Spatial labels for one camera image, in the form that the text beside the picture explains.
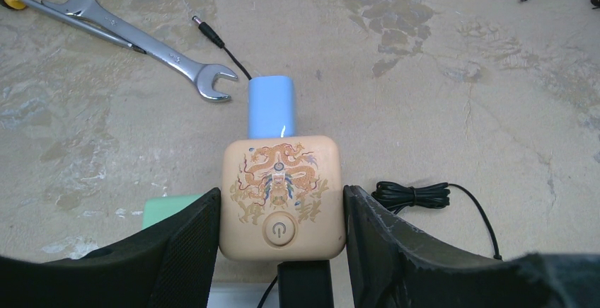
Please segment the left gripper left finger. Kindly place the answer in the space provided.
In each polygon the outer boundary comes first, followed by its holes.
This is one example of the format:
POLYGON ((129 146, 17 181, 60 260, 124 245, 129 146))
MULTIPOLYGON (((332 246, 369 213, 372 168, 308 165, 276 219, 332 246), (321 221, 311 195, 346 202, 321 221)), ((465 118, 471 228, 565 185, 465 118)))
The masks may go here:
POLYGON ((2 307, 206 307, 219 243, 220 190, 83 258, 1 258, 2 307))

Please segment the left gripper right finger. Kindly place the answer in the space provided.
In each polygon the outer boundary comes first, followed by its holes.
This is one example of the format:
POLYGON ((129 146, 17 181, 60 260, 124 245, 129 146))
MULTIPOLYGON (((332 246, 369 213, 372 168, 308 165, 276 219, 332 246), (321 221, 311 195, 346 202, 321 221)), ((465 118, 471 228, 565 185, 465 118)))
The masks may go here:
POLYGON ((599 256, 499 261, 444 243, 359 186, 343 189, 356 307, 598 307, 599 256))

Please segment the beige dragon cube socket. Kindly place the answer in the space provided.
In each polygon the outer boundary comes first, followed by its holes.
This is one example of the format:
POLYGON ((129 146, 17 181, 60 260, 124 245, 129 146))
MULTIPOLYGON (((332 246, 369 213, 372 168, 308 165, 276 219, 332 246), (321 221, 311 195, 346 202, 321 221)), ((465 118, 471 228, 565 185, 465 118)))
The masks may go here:
POLYGON ((326 136, 246 139, 224 152, 219 248, 232 261, 322 261, 346 232, 337 144, 326 136))

